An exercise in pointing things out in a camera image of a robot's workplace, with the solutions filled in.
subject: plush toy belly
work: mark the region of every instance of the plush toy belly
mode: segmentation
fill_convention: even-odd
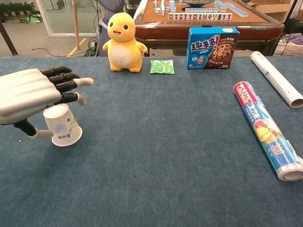
[[[110,59],[116,65],[127,67],[132,61],[132,53],[127,47],[116,45],[110,51]]]

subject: cookie box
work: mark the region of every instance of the cookie box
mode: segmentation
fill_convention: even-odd
[[[189,29],[187,69],[227,69],[231,65],[239,31],[234,27],[192,27]]]

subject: white paper cup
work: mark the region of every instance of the white paper cup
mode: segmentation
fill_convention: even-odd
[[[78,125],[67,104],[58,104],[43,112],[47,127],[53,132],[52,142],[59,147],[76,143],[82,136]]]

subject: paper roll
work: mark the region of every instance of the paper roll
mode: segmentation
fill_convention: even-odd
[[[303,178],[303,160],[281,133],[250,83],[239,82],[233,90],[278,178],[283,181]]]
[[[298,108],[303,106],[303,96],[264,57],[263,54],[255,51],[251,54],[250,58],[290,107]]]

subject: stuffed duck toy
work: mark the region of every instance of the stuffed duck toy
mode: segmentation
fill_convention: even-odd
[[[134,37],[136,26],[133,18],[127,13],[116,13],[110,18],[107,31],[111,39],[102,49],[108,53],[111,70],[140,72],[143,53],[148,53],[148,50]]]

